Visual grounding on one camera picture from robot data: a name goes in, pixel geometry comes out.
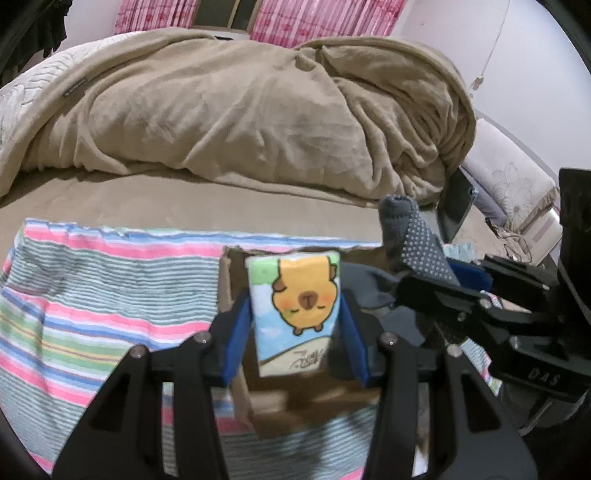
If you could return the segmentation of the dark grey sock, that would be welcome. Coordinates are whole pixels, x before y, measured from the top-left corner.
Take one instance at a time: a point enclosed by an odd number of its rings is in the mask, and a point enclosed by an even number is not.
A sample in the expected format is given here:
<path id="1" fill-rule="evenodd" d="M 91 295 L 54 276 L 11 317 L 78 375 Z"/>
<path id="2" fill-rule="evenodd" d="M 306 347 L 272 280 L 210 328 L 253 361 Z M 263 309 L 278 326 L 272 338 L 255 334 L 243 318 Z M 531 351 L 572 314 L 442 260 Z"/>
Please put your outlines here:
<path id="1" fill-rule="evenodd" d="M 346 262 L 342 265 L 342 290 L 353 293 L 359 307 L 414 346 L 436 348 L 444 339 L 435 321 L 398 303 L 394 290 L 399 278 L 379 268 Z"/>

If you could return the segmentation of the grey dotted sock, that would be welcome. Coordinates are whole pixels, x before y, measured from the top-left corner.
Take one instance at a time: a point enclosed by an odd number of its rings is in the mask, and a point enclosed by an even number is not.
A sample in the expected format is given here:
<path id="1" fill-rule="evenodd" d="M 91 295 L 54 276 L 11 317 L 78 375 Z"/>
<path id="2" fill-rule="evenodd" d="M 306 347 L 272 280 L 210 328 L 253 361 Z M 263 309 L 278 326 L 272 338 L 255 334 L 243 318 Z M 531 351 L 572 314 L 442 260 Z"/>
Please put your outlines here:
<path id="1" fill-rule="evenodd" d="M 383 245 L 390 270 L 412 272 L 458 285 L 439 238 L 423 219 L 418 204 L 404 195 L 389 195 L 379 203 Z"/>

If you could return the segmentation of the capybara tissue pack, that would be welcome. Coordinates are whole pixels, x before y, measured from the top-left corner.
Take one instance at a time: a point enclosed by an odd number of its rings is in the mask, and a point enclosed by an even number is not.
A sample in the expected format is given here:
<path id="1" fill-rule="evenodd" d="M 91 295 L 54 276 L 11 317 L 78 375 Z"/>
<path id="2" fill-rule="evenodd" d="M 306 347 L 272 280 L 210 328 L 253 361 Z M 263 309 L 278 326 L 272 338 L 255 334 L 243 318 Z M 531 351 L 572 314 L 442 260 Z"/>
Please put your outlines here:
<path id="1" fill-rule="evenodd" d="M 335 250 L 246 259 L 259 376 L 320 371 L 341 306 Z"/>

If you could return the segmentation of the open cardboard box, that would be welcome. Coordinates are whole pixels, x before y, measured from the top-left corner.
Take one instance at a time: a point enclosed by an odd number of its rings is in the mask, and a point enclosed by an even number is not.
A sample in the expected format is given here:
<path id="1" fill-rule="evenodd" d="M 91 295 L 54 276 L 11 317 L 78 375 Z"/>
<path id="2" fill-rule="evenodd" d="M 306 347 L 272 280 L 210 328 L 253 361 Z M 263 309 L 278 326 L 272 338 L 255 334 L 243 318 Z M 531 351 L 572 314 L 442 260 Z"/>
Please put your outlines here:
<path id="1" fill-rule="evenodd" d="M 337 248 L 345 262 L 388 270 L 382 246 Z M 224 247 L 219 260 L 218 308 L 230 310 L 242 289 L 249 285 L 245 260 L 249 256 L 271 253 L 264 250 L 245 251 L 240 247 Z M 370 405 L 376 405 L 379 389 L 363 389 L 356 380 L 338 380 L 328 371 L 284 377 L 259 377 L 256 341 L 249 333 L 242 366 L 230 383 L 238 421 L 252 425 L 263 438 L 273 438 L 321 425 Z"/>

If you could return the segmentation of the black smartphone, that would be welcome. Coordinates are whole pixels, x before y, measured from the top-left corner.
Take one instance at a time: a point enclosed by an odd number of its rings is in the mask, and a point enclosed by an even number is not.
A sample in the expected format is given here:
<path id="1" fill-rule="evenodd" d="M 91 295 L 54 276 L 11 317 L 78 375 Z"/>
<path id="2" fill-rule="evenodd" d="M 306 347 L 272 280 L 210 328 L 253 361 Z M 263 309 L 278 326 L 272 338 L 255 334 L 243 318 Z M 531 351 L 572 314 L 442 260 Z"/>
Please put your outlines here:
<path id="1" fill-rule="evenodd" d="M 454 240 L 477 196 L 478 189 L 463 170 L 456 170 L 446 183 L 437 207 L 439 232 L 445 243 Z"/>

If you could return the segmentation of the cream embroidered pillow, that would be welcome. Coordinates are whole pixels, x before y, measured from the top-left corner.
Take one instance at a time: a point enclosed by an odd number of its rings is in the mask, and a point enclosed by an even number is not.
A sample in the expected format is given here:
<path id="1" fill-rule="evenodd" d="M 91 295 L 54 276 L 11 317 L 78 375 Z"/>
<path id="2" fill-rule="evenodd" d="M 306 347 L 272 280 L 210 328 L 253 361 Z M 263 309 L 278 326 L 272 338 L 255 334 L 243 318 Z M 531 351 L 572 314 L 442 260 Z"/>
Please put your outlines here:
<path id="1" fill-rule="evenodd" d="M 463 166 L 521 232 L 558 198 L 555 180 L 496 126 L 480 118 Z"/>

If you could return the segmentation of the striped colourful towel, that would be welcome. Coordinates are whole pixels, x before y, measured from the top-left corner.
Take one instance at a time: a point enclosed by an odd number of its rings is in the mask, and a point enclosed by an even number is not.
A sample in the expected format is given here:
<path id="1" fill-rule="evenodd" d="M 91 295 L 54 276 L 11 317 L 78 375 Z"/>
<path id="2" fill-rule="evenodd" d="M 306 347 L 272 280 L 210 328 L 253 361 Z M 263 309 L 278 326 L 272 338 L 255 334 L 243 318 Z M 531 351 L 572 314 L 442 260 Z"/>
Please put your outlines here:
<path id="1" fill-rule="evenodd" d="M 1 409 L 48 474 L 102 383 L 136 344 L 208 329 L 224 247 L 378 246 L 329 237 L 83 227 L 27 219 L 1 262 Z M 231 479 L 361 479 L 376 407 L 263 440 L 212 389 Z"/>

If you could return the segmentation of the beige fleece blanket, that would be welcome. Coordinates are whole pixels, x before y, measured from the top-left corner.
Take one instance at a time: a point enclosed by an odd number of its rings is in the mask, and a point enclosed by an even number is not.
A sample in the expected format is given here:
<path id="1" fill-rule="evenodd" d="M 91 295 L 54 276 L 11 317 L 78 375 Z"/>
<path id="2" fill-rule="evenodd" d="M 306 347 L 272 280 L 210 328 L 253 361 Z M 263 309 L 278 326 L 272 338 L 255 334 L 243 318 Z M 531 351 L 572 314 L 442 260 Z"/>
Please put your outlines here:
<path id="1" fill-rule="evenodd" d="M 476 123 L 456 66 L 423 44 L 366 36 L 284 48 L 135 32 L 32 103 L 1 152 L 1 189 L 22 171 L 166 167 L 341 203 L 401 194 L 429 204 Z"/>

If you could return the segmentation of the pink curtain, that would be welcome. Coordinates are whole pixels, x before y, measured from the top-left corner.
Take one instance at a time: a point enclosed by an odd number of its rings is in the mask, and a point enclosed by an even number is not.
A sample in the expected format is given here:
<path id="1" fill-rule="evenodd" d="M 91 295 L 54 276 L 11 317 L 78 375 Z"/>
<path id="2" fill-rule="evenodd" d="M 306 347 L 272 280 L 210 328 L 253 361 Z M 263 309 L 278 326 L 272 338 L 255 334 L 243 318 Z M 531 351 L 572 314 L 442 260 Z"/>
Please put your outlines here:
<path id="1" fill-rule="evenodd" d="M 166 27 L 209 29 L 248 35 L 283 47 L 341 36 L 387 37 L 404 1 L 124 1 L 116 34 Z"/>

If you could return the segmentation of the black hanging clothes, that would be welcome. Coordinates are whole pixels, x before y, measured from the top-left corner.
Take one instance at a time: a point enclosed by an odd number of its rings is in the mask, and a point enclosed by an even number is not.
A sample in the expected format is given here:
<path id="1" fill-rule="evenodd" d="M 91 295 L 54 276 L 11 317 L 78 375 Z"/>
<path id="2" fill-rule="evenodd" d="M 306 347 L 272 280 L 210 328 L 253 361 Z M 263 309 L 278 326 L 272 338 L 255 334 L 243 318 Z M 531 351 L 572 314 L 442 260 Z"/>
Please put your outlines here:
<path id="1" fill-rule="evenodd" d="M 47 58 L 67 38 L 72 0 L 1 0 L 1 74 L 20 71 L 38 52 Z"/>

